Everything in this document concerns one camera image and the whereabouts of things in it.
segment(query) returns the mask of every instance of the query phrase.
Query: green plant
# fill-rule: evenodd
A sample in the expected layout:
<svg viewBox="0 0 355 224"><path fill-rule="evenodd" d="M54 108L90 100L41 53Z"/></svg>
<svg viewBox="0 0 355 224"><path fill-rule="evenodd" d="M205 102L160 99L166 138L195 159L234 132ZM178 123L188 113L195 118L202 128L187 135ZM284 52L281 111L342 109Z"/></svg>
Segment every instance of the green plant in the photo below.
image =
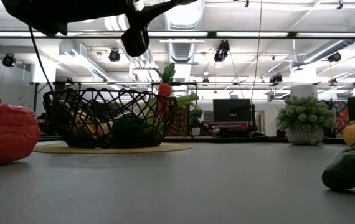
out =
<svg viewBox="0 0 355 224"><path fill-rule="evenodd" d="M285 100L286 106L278 112L277 120L280 129L292 126L304 128L333 128L336 126L335 113L328 109L324 102L317 102L317 98L308 96Z"/></svg>
<svg viewBox="0 0 355 224"><path fill-rule="evenodd" d="M199 127L198 119L202 117L202 112L203 110L198 107L190 111L190 120L193 128Z"/></svg>

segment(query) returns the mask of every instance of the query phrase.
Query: table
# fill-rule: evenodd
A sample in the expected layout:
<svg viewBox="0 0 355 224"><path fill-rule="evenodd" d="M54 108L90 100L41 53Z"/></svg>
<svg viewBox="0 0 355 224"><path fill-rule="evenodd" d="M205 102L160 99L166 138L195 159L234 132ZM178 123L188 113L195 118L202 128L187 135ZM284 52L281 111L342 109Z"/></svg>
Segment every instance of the table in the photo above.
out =
<svg viewBox="0 0 355 224"><path fill-rule="evenodd" d="M355 223L355 191L321 182L344 145L192 145L0 166L0 223Z"/></svg>

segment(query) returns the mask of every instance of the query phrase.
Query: ceiling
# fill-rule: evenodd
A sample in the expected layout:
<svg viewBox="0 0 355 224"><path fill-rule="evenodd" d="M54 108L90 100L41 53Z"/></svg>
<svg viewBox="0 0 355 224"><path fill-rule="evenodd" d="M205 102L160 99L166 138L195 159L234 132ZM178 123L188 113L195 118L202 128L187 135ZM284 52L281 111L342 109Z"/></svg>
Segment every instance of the ceiling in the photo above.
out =
<svg viewBox="0 0 355 224"><path fill-rule="evenodd" d="M146 5L160 2L160 0L147 0ZM260 1L250 1L248 8L244 7L245 1L233 2L233 0L206 0L204 17L201 30L217 31L256 31L260 27ZM355 0L346 0L344 7L337 10L338 0L302 0L292 3L289 0L264 0L262 5L262 31L349 31L355 26ZM163 17L154 19L149 29L151 31L165 30ZM2 4L0 4L0 30L27 30L27 26L10 16ZM96 19L91 23L74 22L69 24L69 31L107 31L104 19ZM229 39L230 55L225 59L222 68L215 68L214 53L219 45L219 39L205 39L204 43L196 44L194 61L190 70L189 81L201 82L204 72L209 72L211 82L236 82L237 78L242 82L253 82L255 76L257 82L261 78L268 82L268 71L279 65L279 72L283 75L284 82L290 80L288 62L282 60L292 59L293 55L305 55L329 40L299 39L273 40L273 39ZM38 46L41 51L59 60L60 64L68 67L68 70L60 70L58 76L69 76L74 80L91 81L92 75L81 66L73 62L63 61L59 57L59 44L57 39L39 39ZM129 80L128 72L130 61L121 54L119 62L110 62L108 54L111 48L118 48L116 39L74 39L75 44L83 44L88 49L88 58L93 60L100 68L115 76L115 80ZM1 47L32 47L28 39L0 39ZM151 39L151 51L156 65L163 70L170 63L166 44L160 43L160 39ZM328 62L316 62L318 80L326 82L330 77L355 70L355 44L339 51L343 59L338 63L332 63L331 69ZM343 80L355 82L355 75Z"/></svg>

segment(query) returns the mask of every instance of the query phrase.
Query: woven mat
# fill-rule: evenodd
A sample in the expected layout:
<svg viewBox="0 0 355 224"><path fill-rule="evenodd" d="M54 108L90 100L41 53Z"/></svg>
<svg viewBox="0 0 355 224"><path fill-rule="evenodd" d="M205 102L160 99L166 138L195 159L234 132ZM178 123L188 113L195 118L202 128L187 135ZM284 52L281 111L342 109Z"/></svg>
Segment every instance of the woven mat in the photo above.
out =
<svg viewBox="0 0 355 224"><path fill-rule="evenodd" d="M54 153L54 154L129 154L129 153L146 153L146 152L172 152L191 149L186 144L161 143L156 147L132 148L132 149L81 149L68 147L66 143L49 144L45 146L36 146L34 152Z"/></svg>

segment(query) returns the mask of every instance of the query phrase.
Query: basket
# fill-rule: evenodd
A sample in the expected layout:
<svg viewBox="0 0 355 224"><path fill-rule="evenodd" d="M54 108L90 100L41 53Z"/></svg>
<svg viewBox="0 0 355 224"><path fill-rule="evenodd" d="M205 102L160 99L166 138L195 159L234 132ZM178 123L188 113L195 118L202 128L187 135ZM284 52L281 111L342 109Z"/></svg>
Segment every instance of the basket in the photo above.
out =
<svg viewBox="0 0 355 224"><path fill-rule="evenodd" d="M178 113L175 98L136 90L67 89L44 94L53 128L70 147L153 147Z"/></svg>

